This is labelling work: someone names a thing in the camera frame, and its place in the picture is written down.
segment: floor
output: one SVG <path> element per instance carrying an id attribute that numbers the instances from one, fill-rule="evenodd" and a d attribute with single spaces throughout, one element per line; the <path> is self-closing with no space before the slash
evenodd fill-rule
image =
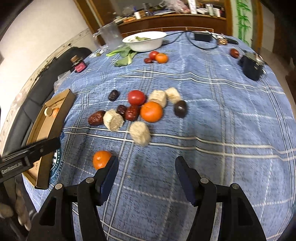
<path id="1" fill-rule="evenodd" d="M 290 105 L 292 107 L 292 111 L 294 114 L 294 118 L 296 119 L 296 104 L 292 97 L 291 91 L 288 87 L 287 81 L 285 79 L 285 76 L 289 73 L 289 71 L 292 70 L 292 67 L 288 63 L 286 63 L 283 59 L 281 59 L 279 56 L 268 51 L 265 48 L 261 48 L 260 55 L 275 73 L 281 87 L 283 88 L 290 102 Z"/>

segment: blue tablecloth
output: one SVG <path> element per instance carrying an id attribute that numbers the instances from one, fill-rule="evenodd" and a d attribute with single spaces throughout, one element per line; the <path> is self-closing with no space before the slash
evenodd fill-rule
<path id="1" fill-rule="evenodd" d="M 251 50 L 238 41 L 240 48 Z M 35 190 L 25 180 L 36 209 L 55 183 L 74 185 L 93 176 L 93 154 L 108 150 L 119 157 L 120 166 L 109 199 L 99 208 L 107 239 L 186 240 L 196 208 L 187 202 L 175 172 L 175 158 L 182 155 L 190 167 L 213 183 L 238 183 L 267 239 L 276 240 L 295 211 L 296 124 L 270 67 L 264 67 L 266 73 L 259 81 L 248 79 L 238 60 L 229 55 L 233 47 L 201 50 L 183 34 L 158 49 L 169 56 L 166 64 L 144 64 L 148 53 L 137 54 L 126 67 L 114 66 L 118 55 L 87 58 L 87 69 L 73 72 L 58 91 L 70 88 L 76 100 L 62 130 L 50 189 Z M 88 117 L 98 110 L 128 106 L 130 90 L 149 95 L 169 87 L 177 88 L 187 102 L 188 115 L 177 118 L 168 103 L 162 119 L 148 123 L 152 139 L 147 147 L 134 144 L 127 132 L 129 121 L 118 132 L 88 124 Z M 110 102 L 107 97 L 113 89 L 120 96 Z M 218 237 L 221 205 L 216 211 L 219 215 L 211 240 Z M 74 204 L 75 233 L 82 240 L 78 215 Z"/>

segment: plastic pitcher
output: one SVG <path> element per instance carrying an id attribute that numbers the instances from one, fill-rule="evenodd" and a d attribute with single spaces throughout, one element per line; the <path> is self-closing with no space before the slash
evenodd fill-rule
<path id="1" fill-rule="evenodd" d="M 96 39 L 98 35 L 101 35 L 107 46 L 102 47 L 98 44 L 101 49 L 108 48 L 109 51 L 113 51 L 117 48 L 123 47 L 125 44 L 122 42 L 122 36 L 119 32 L 117 24 L 115 22 L 108 23 L 98 29 L 93 37 Z"/>

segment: power adapter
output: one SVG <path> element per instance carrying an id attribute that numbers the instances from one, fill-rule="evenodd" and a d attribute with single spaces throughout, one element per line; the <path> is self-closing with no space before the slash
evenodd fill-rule
<path id="1" fill-rule="evenodd" d="M 194 32 L 194 40 L 203 41 L 203 42 L 211 42 L 212 35 L 207 32 Z"/>

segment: black power cord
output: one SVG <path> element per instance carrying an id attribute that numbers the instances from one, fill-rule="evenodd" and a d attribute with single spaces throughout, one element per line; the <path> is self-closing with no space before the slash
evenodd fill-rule
<path id="1" fill-rule="evenodd" d="M 188 36 L 187 33 L 194 33 L 194 32 L 193 32 L 193 31 L 182 31 L 182 32 L 177 32 L 177 33 L 172 33 L 172 34 L 167 35 L 167 36 L 171 36 L 171 35 L 174 35 L 174 34 L 179 34 L 179 36 L 178 36 L 177 38 L 175 38 L 172 42 L 170 42 L 170 43 L 166 43 L 166 44 L 163 44 L 162 46 L 165 46 L 165 45 L 172 44 L 172 43 L 176 42 L 176 41 L 180 38 L 180 36 L 181 36 L 182 34 L 185 34 L 187 40 L 188 40 L 193 46 L 195 46 L 195 47 L 197 47 L 197 48 L 199 48 L 199 49 L 202 49 L 202 50 L 212 50 L 212 49 L 215 49 L 215 48 L 218 47 L 218 42 L 216 41 L 216 45 L 215 45 L 214 47 L 212 47 L 212 48 L 202 48 L 202 47 L 200 47 L 200 46 L 194 44 L 194 43 L 190 40 L 190 38 L 189 38 L 189 36 Z"/>

